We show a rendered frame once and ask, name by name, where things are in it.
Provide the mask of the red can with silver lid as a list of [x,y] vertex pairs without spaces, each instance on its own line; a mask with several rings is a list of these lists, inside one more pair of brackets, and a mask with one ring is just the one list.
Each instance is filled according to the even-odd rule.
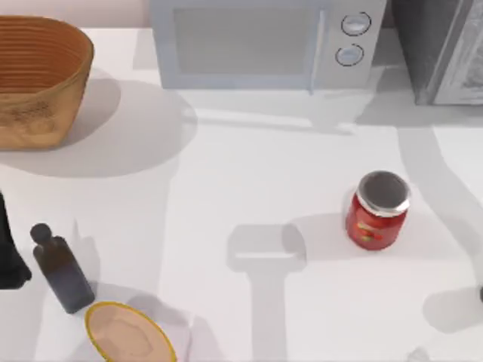
[[397,174],[375,170],[359,181],[346,215],[346,233],[365,250],[395,243],[410,207],[408,184]]

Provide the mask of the pale microwave oven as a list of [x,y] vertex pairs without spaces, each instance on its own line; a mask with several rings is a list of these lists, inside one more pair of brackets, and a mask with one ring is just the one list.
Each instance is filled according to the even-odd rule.
[[[309,91],[318,14],[325,32],[315,90],[362,87],[372,67],[387,0],[150,0],[162,85],[168,89]],[[346,15],[365,12],[370,29],[348,36]],[[335,60],[351,44],[363,60]]]

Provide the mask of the microwave knob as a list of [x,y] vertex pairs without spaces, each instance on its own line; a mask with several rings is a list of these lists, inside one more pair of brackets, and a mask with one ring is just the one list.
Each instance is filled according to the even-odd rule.
[[365,56],[364,49],[357,45],[351,44],[345,48],[339,48],[335,53],[335,60],[344,67],[351,67],[359,64]]
[[371,17],[365,13],[346,15],[341,22],[341,29],[348,36],[360,36],[371,27]]

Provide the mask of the yellow rimmed bowl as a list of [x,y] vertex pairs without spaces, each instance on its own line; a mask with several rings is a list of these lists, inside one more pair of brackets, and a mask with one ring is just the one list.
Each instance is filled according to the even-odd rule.
[[96,302],[85,313],[92,345],[106,362],[177,362],[171,341],[143,312],[120,302]]

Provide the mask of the dark brown bottle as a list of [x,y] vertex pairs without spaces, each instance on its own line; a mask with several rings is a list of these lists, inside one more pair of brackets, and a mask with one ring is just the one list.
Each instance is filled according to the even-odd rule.
[[75,314],[90,305],[94,291],[66,240],[45,223],[35,224],[30,235],[35,260],[65,312]]

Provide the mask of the brown woven basket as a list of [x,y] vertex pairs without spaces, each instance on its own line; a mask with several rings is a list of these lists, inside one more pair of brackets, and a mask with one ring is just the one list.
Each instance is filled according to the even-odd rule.
[[78,115],[94,59],[79,28],[0,15],[0,151],[59,146]]

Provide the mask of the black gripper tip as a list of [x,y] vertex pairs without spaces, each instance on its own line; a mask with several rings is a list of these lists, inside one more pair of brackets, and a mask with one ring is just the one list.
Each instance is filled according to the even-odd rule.
[[32,272],[14,243],[5,199],[0,192],[0,290],[18,290],[31,278]]

